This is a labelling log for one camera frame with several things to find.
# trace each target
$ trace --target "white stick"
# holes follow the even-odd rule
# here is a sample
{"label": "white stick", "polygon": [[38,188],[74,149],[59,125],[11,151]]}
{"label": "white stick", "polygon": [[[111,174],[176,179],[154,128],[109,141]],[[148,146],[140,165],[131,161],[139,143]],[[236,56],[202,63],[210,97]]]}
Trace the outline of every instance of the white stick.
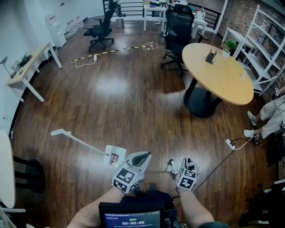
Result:
{"label": "white stick", "polygon": [[71,134],[71,131],[65,131],[65,130],[63,130],[63,129],[59,129],[59,130],[54,130],[54,131],[52,131],[50,134],[51,134],[52,136],[57,135],[57,134],[64,134],[64,135],[66,135],[67,137],[72,138],[72,139],[75,140],[76,142],[79,142],[79,143],[83,144],[84,146],[87,146],[87,147],[89,147],[90,149],[93,149],[93,150],[95,150],[96,152],[98,152],[98,153],[100,153],[100,154],[102,154],[102,155],[109,156],[109,154],[107,154],[107,153],[105,153],[105,152],[103,152],[103,151],[100,151],[100,150],[96,149],[95,147],[90,146],[89,144],[87,144],[87,143],[81,141],[80,139],[74,137],[74,136]]}

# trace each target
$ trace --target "black railing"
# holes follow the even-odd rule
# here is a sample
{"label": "black railing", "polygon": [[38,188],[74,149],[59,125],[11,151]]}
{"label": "black railing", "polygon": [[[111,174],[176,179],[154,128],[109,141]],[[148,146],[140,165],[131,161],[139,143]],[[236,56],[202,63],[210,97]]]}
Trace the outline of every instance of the black railing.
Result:
{"label": "black railing", "polygon": [[[104,9],[104,14],[106,13],[106,11],[109,9],[109,0],[102,0],[103,2],[103,9]],[[134,6],[125,6],[125,4],[136,4]],[[196,10],[202,11],[202,6],[196,5],[196,4],[192,4],[192,3],[188,3],[188,5],[190,7],[194,7]],[[204,11],[206,13],[206,16],[204,18],[204,20],[208,23],[207,27],[212,28],[213,30],[216,29],[216,26],[218,24],[219,18],[221,13],[203,7]],[[134,12],[135,14],[125,14],[124,12]],[[157,12],[152,11],[151,15],[154,17],[158,17],[159,14]],[[143,10],[143,1],[138,1],[138,2],[118,2],[118,7],[115,11],[115,15],[113,16],[117,16],[117,17],[125,17],[125,16],[144,16],[144,10]]]}
{"label": "black railing", "polygon": [[215,10],[212,10],[212,9],[209,9],[209,8],[206,8],[204,6],[200,6],[200,5],[195,5],[195,4],[192,4],[192,3],[188,3],[188,5],[190,7],[194,7],[195,9],[199,8],[198,10],[199,11],[203,11],[202,10],[202,7],[204,8],[204,11],[206,13],[205,15],[205,18],[204,18],[204,21],[206,21],[208,23],[207,27],[210,27],[212,28],[213,30],[216,29],[216,26],[217,26],[217,23],[219,21],[219,18],[220,18],[220,15],[221,13],[215,11]]}

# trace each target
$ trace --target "pen holder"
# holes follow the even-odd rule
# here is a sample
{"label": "pen holder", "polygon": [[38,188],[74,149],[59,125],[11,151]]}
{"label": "pen holder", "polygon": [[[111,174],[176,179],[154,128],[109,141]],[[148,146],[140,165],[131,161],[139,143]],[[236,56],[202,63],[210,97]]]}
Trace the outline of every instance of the pen holder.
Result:
{"label": "pen holder", "polygon": [[213,58],[216,56],[217,51],[215,53],[209,53],[206,57],[206,62],[213,64]]}

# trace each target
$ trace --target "table black base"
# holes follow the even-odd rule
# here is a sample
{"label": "table black base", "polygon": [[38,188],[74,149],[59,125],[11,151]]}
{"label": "table black base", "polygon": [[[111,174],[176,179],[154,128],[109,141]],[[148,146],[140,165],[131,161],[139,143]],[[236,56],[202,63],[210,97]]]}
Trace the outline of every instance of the table black base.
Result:
{"label": "table black base", "polygon": [[210,95],[207,95],[206,90],[195,87],[188,101],[185,99],[185,94],[183,97],[184,104],[188,111],[194,116],[199,118],[208,118],[215,113],[215,108],[211,110],[209,109],[211,104],[214,102],[214,99]]}
{"label": "table black base", "polygon": [[16,178],[26,179],[27,183],[16,183],[18,188],[29,188],[33,192],[40,194],[45,190],[45,172],[42,165],[36,160],[29,161],[13,157],[15,162],[25,164],[25,173],[15,172]]}

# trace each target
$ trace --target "screen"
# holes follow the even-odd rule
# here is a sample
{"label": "screen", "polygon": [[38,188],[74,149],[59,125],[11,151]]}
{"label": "screen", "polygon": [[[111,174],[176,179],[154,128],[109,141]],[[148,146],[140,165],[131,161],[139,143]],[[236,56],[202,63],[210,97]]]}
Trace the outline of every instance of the screen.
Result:
{"label": "screen", "polygon": [[160,228],[160,211],[135,214],[104,214],[106,228]]}

